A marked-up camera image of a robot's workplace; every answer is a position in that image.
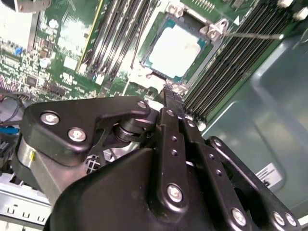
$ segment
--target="black metal bracket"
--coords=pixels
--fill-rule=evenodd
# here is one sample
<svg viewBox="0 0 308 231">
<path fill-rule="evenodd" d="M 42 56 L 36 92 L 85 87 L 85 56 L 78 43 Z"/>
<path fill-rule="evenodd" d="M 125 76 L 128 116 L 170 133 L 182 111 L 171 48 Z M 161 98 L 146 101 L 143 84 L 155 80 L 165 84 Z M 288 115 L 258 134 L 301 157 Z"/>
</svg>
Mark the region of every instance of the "black metal bracket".
<svg viewBox="0 0 308 231">
<path fill-rule="evenodd" d="M 59 122 L 44 123 L 44 113 L 56 115 Z M 37 103 L 26 108 L 20 127 L 29 146 L 63 165 L 75 166 L 86 159 L 93 146 L 103 145 L 114 124 L 123 119 L 146 118 L 149 114 L 150 107 L 133 96 Z M 86 139 L 70 139 L 68 132 L 72 128 L 82 130 Z M 102 133 L 94 143 L 96 132 Z"/>
<path fill-rule="evenodd" d="M 176 223 L 185 215 L 189 200 L 184 137 L 177 114 L 169 108 L 160 111 L 155 139 L 149 206 L 161 221 Z"/>
<path fill-rule="evenodd" d="M 242 200 L 246 212 L 262 230 L 299 230 L 289 209 L 260 181 L 256 175 L 219 138 L 210 137 L 206 144 L 219 154 L 228 178 Z"/>
<path fill-rule="evenodd" d="M 53 197 L 50 230 L 93 230 L 100 224 L 108 230 L 300 230 L 294 215 L 245 164 L 218 138 L 205 141 L 184 118 L 176 95 L 164 92 L 160 113 L 137 97 L 26 109 L 15 163 L 35 173 L 43 190 L 61 189 Z M 45 113 L 56 115 L 57 123 L 44 123 Z M 72 140 L 72 128 L 86 138 Z M 80 163 L 87 155 L 130 141 L 141 148 L 83 175 Z M 58 169 L 73 168 L 81 177 L 63 181 Z"/>
</svg>

